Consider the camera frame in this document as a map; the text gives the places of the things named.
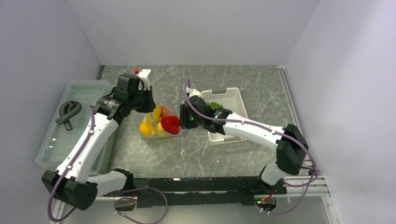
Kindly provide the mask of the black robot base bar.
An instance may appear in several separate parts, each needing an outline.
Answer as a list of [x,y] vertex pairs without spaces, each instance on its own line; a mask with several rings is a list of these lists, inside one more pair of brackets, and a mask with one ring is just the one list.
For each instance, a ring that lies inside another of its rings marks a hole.
[[278,181],[266,187],[256,176],[135,178],[128,189],[134,194],[138,208],[169,205],[238,204],[253,206],[259,197],[285,195],[286,187]]

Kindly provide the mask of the yellow lemon front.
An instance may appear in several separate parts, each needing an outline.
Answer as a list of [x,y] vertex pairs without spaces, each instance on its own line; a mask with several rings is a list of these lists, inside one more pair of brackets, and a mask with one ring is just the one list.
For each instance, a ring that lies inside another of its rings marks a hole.
[[143,136],[150,137],[155,132],[156,127],[153,123],[144,121],[139,124],[139,131]]

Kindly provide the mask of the yellow fruit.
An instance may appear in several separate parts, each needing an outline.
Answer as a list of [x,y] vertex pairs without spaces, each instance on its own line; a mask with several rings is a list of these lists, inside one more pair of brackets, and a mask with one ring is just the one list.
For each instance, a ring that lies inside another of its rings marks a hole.
[[159,105],[157,105],[156,108],[151,113],[152,120],[155,122],[158,122],[161,117],[161,112],[162,112],[161,107]]

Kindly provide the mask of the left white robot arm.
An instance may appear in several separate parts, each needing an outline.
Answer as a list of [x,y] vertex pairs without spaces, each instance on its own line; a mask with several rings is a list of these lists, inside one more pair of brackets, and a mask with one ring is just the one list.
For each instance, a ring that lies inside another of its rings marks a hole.
[[54,172],[46,171],[42,176],[50,202],[57,199],[86,210],[98,196],[111,192],[128,196],[133,192],[134,178],[128,171],[117,168],[104,175],[89,174],[103,146],[131,111],[150,113],[156,108],[150,73],[142,69],[137,74],[122,74],[112,92],[90,109],[91,119],[73,150]]

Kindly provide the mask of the pink peach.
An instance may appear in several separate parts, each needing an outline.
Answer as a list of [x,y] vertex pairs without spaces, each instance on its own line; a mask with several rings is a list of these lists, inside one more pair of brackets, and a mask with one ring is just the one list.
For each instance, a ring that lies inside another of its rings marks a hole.
[[161,118],[171,116],[171,112],[167,107],[161,106],[160,108],[161,108],[161,114],[160,114]]

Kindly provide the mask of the yellow lemon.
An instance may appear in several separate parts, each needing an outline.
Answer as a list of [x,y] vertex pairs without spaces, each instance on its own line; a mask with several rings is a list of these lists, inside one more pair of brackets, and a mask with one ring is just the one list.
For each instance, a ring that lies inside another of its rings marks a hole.
[[150,137],[155,132],[156,127],[153,123],[144,121],[139,124],[139,131],[143,136]]
[[154,137],[155,138],[167,138],[167,137],[169,137],[169,133],[166,132],[163,129],[161,122],[157,123],[157,130],[154,131]]

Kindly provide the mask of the red bell pepper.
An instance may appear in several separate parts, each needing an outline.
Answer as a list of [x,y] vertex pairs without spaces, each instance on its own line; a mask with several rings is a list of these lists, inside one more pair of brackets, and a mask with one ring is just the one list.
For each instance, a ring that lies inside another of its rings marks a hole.
[[163,117],[160,122],[166,132],[172,135],[179,134],[179,118],[177,116]]

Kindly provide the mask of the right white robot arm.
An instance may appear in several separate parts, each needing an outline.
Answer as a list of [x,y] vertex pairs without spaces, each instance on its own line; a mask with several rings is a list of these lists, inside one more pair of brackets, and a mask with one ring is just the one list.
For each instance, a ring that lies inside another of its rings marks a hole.
[[241,137],[274,150],[275,159],[262,169],[257,181],[264,194],[270,193],[286,175],[299,174],[308,154],[309,147],[297,126],[270,126],[226,108],[212,109],[198,96],[180,106],[179,125],[182,129],[202,127],[211,133]]

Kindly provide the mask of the clear zip top bag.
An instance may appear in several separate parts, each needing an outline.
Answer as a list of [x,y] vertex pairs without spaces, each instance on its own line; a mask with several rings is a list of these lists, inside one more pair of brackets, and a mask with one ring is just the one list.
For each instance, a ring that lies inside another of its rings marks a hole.
[[148,138],[168,138],[182,134],[179,126],[180,107],[154,100],[156,108],[147,113],[139,124],[139,131]]

